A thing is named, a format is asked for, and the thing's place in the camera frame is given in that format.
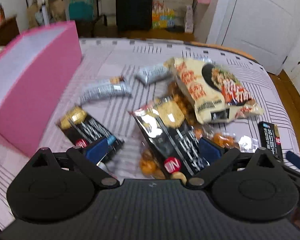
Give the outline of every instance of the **noodle package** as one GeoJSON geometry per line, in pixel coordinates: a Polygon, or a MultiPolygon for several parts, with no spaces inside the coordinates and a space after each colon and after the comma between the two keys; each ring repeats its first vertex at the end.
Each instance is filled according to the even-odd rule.
{"type": "Polygon", "coordinates": [[[199,123],[230,122],[263,114],[250,92],[225,68],[189,58],[174,58],[167,63],[199,123]]]}
{"type": "Polygon", "coordinates": [[[209,165],[200,156],[192,127],[170,96],[159,98],[131,114],[168,178],[186,180],[209,165]]]}

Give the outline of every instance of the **metal screw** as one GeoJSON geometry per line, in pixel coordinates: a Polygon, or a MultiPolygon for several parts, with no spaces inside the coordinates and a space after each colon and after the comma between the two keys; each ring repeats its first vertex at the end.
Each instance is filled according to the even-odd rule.
{"type": "Polygon", "coordinates": [[[191,179],[189,179],[189,183],[192,186],[202,186],[204,184],[204,179],[201,179],[201,178],[191,178],[191,179]]]}
{"type": "Polygon", "coordinates": [[[114,179],[114,178],[104,178],[104,179],[101,180],[101,183],[104,186],[113,186],[117,183],[117,180],[114,179]]]}

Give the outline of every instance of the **teal bag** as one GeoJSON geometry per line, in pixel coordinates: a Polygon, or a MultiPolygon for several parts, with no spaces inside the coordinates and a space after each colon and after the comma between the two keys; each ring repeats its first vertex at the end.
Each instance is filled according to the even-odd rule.
{"type": "Polygon", "coordinates": [[[93,0],[76,1],[70,0],[69,17],[70,20],[93,20],[93,0]]]}

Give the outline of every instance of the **white door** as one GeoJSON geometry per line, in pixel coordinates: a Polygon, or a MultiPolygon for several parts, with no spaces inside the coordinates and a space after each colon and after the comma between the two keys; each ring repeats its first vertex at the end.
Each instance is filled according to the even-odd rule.
{"type": "Polygon", "coordinates": [[[222,43],[278,74],[300,30],[300,0],[237,0],[222,43]]]}

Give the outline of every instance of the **striped bedsheet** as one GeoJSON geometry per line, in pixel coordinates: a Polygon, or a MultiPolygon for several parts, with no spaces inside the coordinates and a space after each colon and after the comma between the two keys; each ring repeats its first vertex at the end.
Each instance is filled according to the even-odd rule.
{"type": "MultiPolygon", "coordinates": [[[[238,119],[229,124],[214,124],[216,130],[235,133],[237,138],[248,135],[258,139],[258,122],[277,124],[282,142],[283,156],[287,150],[300,155],[295,132],[285,111],[277,90],[264,68],[245,57],[221,51],[168,41],[134,41],[128,39],[81,39],[83,59],[60,99],[42,137],[40,147],[50,147],[54,152],[66,151],[72,146],[64,136],[56,121],[78,103],[82,87],[98,79],[124,75],[133,90],[132,97],[111,97],[87,104],[84,109],[106,126],[125,144],[111,162],[107,164],[120,181],[124,178],[142,179],[138,167],[140,152],[144,148],[143,138],[134,119],[128,114],[140,108],[155,97],[167,92],[165,80],[144,87],[134,75],[142,66],[162,63],[170,57],[209,57],[219,64],[229,66],[230,70],[250,91],[264,114],[248,119],[238,119]]],[[[13,178],[27,162],[27,158],[0,146],[0,227],[6,227],[12,220],[6,201],[6,190],[13,178]]],[[[287,166],[297,169],[286,159],[287,166]]]]}

